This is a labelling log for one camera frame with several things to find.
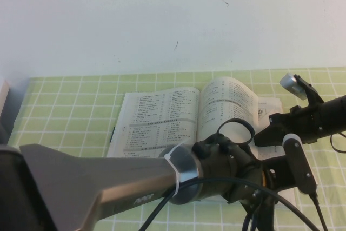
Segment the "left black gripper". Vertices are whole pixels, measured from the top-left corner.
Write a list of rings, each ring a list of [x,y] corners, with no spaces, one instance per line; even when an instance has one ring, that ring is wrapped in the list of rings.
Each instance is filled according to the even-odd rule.
[[[258,184],[253,180],[245,180],[245,195],[243,197],[243,208],[246,216],[243,222],[243,230],[275,230],[274,211],[276,198],[275,186],[269,184]]]

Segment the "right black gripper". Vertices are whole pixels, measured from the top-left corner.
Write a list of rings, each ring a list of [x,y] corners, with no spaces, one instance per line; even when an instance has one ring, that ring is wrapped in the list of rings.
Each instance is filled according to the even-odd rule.
[[[255,135],[254,142],[258,147],[280,145],[287,134],[296,134],[302,143],[314,143],[325,137],[326,131],[322,121],[322,108],[326,103],[308,105],[307,107],[294,106],[285,113],[280,126],[272,126],[282,122],[282,114],[269,115],[270,126]]]

